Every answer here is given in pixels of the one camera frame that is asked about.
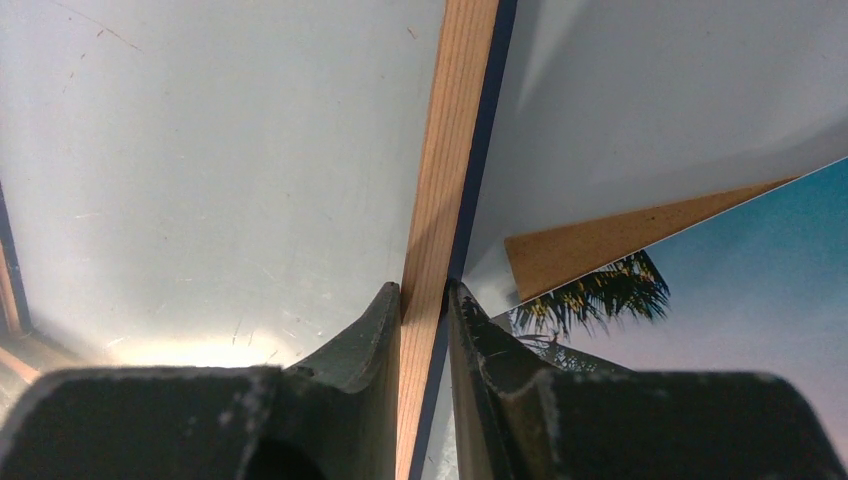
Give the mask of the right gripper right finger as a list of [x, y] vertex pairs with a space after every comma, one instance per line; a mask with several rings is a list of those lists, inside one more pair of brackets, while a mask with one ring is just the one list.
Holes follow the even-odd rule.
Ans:
[[447, 286], [463, 479], [843, 479], [794, 386], [764, 372], [561, 369]]

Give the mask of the beach photo print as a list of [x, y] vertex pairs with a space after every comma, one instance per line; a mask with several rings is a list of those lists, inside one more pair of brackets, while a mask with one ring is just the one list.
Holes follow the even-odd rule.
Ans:
[[847, 164], [837, 161], [501, 314], [562, 367], [756, 370], [847, 451]]

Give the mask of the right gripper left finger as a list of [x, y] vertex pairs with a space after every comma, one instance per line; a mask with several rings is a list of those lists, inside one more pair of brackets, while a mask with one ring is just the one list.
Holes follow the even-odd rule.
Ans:
[[5, 479], [391, 479], [400, 288], [282, 368], [79, 368], [24, 392]]

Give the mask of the wooden picture frame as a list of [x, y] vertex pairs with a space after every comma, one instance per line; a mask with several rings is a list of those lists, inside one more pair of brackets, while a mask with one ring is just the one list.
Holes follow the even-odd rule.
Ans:
[[5, 1], [21, 326], [105, 365], [287, 366], [403, 285], [407, 477], [494, 1]]

